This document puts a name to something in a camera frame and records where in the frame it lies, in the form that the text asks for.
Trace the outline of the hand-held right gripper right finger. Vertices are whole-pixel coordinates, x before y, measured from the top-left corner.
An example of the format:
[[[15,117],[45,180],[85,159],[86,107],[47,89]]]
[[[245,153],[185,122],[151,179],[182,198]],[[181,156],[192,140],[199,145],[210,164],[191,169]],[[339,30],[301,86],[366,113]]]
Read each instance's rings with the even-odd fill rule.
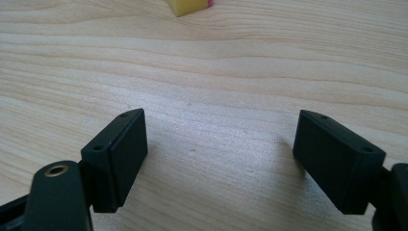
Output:
[[[346,215],[366,211],[371,184],[386,157],[333,118],[306,110],[299,113],[293,155]]]

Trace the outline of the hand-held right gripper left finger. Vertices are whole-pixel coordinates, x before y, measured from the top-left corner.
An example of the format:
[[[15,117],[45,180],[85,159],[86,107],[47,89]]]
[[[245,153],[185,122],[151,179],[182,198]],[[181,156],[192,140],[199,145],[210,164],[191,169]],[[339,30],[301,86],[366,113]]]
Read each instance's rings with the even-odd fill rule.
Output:
[[[90,205],[96,213],[115,213],[124,205],[148,153],[144,109],[118,115],[81,150],[90,177]]]

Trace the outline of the yellow sponge block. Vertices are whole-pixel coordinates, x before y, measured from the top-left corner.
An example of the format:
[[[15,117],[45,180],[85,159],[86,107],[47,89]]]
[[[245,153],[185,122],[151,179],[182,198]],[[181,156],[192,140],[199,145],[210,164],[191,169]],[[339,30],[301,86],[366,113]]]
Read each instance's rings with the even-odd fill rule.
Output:
[[[208,9],[215,0],[166,0],[173,13],[179,17]]]

